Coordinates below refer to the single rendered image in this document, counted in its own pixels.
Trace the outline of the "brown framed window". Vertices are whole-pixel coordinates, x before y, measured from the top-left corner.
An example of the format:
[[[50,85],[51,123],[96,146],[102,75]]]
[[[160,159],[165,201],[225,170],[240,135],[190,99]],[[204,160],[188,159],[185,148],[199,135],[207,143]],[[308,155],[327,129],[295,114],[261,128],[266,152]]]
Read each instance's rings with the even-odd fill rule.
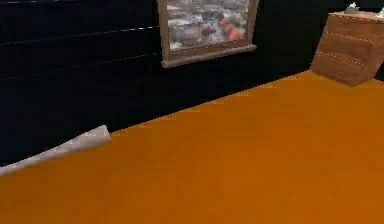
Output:
[[[259,0],[157,0],[162,66],[249,52]]]

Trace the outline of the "small grey object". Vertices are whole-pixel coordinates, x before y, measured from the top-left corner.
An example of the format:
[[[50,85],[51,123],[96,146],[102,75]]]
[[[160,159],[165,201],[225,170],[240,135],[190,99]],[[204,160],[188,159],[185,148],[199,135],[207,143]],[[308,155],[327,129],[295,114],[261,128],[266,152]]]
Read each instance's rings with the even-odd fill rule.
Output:
[[[356,14],[359,11],[359,7],[355,2],[351,3],[344,11],[345,14]]]

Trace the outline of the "pale grey flat strip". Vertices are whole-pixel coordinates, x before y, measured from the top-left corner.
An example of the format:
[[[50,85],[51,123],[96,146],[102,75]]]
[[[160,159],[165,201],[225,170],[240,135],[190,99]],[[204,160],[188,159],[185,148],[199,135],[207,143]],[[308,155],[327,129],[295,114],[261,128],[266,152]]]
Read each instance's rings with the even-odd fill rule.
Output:
[[[93,147],[101,146],[112,140],[112,137],[106,125],[99,126],[92,130],[82,133],[81,135],[70,139],[69,141],[58,145],[54,148],[46,150],[37,155],[28,157],[21,161],[0,167],[0,176],[4,176],[26,167],[36,165],[38,163],[54,159],[72,152],[88,150]]]

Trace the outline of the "brown wooden chest of drawers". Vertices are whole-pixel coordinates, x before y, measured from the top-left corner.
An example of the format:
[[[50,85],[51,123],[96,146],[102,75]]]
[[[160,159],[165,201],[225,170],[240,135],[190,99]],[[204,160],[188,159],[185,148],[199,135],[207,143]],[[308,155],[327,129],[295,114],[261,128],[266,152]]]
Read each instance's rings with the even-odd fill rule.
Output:
[[[328,14],[310,70],[356,86],[371,80],[384,62],[384,18],[373,12]]]

